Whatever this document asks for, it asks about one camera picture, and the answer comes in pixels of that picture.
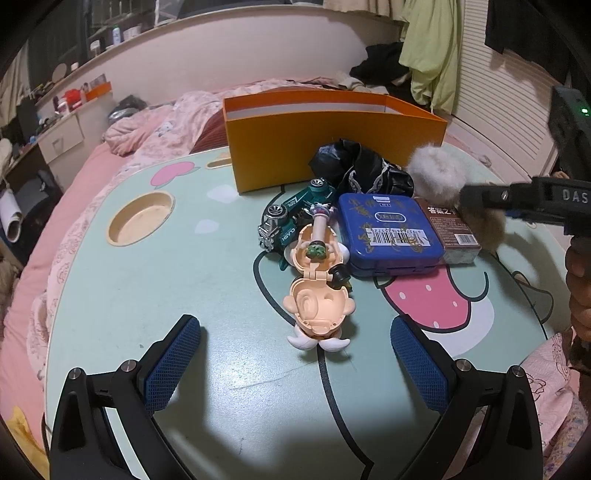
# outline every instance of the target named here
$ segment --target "orange box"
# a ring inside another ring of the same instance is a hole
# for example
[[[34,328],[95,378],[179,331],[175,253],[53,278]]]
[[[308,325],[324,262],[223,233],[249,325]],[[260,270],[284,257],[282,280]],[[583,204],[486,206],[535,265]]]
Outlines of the orange box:
[[[109,93],[113,88],[110,82],[101,83],[99,86],[94,87],[90,92],[86,94],[86,101],[90,102],[95,98],[98,98],[106,93]]]
[[[447,122],[388,95],[283,90],[226,98],[226,133],[238,192],[309,180],[322,145],[347,138],[405,166],[417,147],[440,146]]]

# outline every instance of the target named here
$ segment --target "barcode sticker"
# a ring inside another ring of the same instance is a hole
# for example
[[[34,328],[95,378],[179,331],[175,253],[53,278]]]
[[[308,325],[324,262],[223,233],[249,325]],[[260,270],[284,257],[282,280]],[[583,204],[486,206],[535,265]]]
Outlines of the barcode sticker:
[[[369,244],[374,247],[430,247],[425,230],[402,228],[366,228]]]
[[[454,233],[454,236],[456,237],[457,243],[460,245],[478,245],[474,235]]]

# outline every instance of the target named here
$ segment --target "cartoon tongue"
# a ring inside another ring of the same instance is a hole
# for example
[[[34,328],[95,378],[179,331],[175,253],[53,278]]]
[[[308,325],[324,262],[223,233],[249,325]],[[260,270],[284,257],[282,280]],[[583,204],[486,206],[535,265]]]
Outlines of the cartoon tongue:
[[[453,287],[445,266],[428,275],[398,277],[385,290],[425,330],[455,332],[468,323],[469,302]]]

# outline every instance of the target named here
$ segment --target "yellow fabric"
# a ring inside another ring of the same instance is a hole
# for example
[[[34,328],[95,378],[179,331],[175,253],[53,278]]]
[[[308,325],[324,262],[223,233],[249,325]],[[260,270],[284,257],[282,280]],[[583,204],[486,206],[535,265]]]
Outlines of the yellow fabric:
[[[46,480],[49,480],[49,460],[47,460],[45,450],[37,445],[25,414],[20,408],[14,407],[12,418],[6,422],[6,425],[29,462]]]
[[[400,64],[410,68],[417,103],[451,113],[456,96],[460,50],[457,0],[407,0]]]
[[[400,20],[404,0],[324,0],[322,6],[337,12],[370,12]]]

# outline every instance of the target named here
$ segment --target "round table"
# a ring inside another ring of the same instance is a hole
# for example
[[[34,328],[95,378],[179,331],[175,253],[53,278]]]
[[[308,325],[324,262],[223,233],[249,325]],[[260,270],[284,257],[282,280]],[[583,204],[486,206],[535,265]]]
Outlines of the round table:
[[[496,180],[464,152],[445,148],[473,181]],[[146,168],[97,211],[51,333],[50,427],[71,368],[94,374],[139,359],[189,313],[201,323],[201,345],[154,417],[197,478],[324,479],[330,472],[342,480],[391,479],[438,418],[392,350],[397,312],[411,313],[453,357],[492,371],[520,363],[568,325],[564,251],[544,226],[509,220],[497,257],[481,253],[473,265],[426,277],[352,279],[357,308],[343,324],[351,344],[339,353],[294,349],[287,342],[293,318],[281,300],[297,272],[280,271],[278,255],[260,250],[256,227],[267,204],[302,185],[240,196],[231,167],[207,168],[224,152]],[[200,168],[180,168],[185,174],[163,187],[176,200],[170,217],[135,244],[110,245],[113,215],[179,162]],[[131,472],[146,478],[116,412],[108,414]]]

